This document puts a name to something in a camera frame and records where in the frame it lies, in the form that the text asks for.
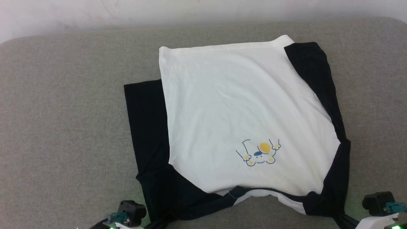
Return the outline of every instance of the cartoon hand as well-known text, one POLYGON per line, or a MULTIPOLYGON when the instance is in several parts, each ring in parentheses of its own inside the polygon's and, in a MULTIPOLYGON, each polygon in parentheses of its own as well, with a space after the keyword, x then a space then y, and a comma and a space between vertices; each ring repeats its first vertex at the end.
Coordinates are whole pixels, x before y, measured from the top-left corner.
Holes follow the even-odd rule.
POLYGON ((278 150, 280 147, 281 147, 280 144, 276 144, 276 145, 273 145, 271 148, 272 148, 273 150, 278 150))
POLYGON ((279 150, 280 147, 281 147, 281 145, 280 145, 280 140, 278 140, 278 143, 277 143, 277 144, 271 143, 271 145, 272 145, 271 148, 272 148, 273 150, 275 150, 275 151, 279 150))
POLYGON ((250 160, 251 158, 252 158, 251 155, 246 155, 246 156, 243 158, 243 161, 248 161, 248 160, 250 160))

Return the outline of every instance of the white robot part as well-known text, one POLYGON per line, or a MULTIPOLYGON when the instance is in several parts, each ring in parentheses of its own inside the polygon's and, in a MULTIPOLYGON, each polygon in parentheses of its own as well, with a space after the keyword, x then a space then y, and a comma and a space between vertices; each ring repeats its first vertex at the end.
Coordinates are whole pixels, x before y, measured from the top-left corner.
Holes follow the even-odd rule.
POLYGON ((142 227, 127 227, 121 223, 116 222, 116 228, 120 228, 120 229, 144 229, 142 227))
POLYGON ((356 229, 383 229, 394 223, 393 218, 397 218, 398 213, 388 216, 370 216, 364 218, 357 225, 356 229))

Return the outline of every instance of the gray couch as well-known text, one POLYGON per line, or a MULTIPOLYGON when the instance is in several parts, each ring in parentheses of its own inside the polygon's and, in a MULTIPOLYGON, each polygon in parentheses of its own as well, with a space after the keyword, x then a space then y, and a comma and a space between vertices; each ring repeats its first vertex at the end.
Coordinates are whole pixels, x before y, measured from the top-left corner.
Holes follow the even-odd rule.
MULTIPOLYGON (((0 228, 87 229, 121 200, 143 203, 123 85, 160 78, 160 46, 282 34, 315 41, 328 56, 352 142, 347 214, 368 216, 361 200, 377 191, 407 202, 407 24, 367 18, 99 31, 0 44, 0 228)), ((337 228, 270 196, 169 227, 337 228)))

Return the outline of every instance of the cartoon character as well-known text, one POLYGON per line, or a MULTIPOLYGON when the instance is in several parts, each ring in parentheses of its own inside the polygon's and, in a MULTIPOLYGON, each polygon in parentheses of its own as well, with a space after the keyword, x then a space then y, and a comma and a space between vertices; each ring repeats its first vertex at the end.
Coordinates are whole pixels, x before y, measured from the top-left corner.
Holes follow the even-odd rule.
POLYGON ((243 157, 237 150, 236 153, 246 162, 248 166, 254 166, 255 164, 262 164, 266 162, 267 164, 273 164, 276 159, 274 155, 277 153, 277 150, 281 148, 280 140, 278 140, 277 144, 273 144, 269 139, 269 143, 263 142, 257 146, 257 150, 253 153, 253 156, 249 154, 247 147, 245 145, 246 141, 250 141, 250 139, 244 140, 242 142, 243 146, 246 150, 246 155, 243 157))

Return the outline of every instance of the folded shirt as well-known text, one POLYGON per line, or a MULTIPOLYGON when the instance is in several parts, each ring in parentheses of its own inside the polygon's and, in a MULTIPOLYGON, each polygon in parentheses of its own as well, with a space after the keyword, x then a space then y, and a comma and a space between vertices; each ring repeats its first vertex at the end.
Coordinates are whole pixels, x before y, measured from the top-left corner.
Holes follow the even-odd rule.
POLYGON ((269 194, 303 214, 347 217, 350 142, 316 43, 162 47, 159 63, 162 82, 125 85, 151 221, 269 194))

